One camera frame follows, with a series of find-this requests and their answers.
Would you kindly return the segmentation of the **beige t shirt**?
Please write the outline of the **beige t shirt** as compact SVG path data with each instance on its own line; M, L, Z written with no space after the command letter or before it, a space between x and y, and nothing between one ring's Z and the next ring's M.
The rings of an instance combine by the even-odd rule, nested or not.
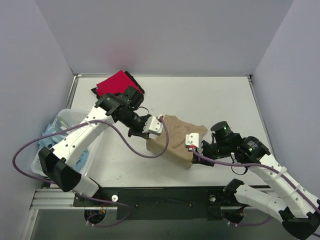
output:
M174 115L165 115L164 122L168 130L169 142L167 150L162 156L176 166L189 169L193 165L193 154L185 147L186 135L198 133L203 137L208 129L204 125L194 125L182 121Z

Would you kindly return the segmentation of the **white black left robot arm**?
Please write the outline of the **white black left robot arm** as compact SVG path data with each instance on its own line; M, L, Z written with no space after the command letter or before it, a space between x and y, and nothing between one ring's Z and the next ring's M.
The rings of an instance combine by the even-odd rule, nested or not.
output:
M106 93L101 96L82 121L81 127L52 148L43 147L39 151L43 173L64 192L84 194L91 206L98 206L103 200L100 185L74 168L87 147L116 122L128 127L130 136L147 139L154 118L150 114L139 116L135 112L143 100L143 94L132 86L124 93Z

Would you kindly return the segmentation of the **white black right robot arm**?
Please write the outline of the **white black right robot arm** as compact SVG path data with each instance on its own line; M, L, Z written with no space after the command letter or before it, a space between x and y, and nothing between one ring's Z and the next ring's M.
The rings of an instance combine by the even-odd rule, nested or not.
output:
M278 220L298 240L306 240L320 226L320 199L301 186L281 166L270 150L256 137L241 137L226 121L210 129L212 141L201 140L199 133L185 136L185 146L192 152L192 163L243 167L263 180L275 193L270 195L234 178L223 188L229 205L254 207Z

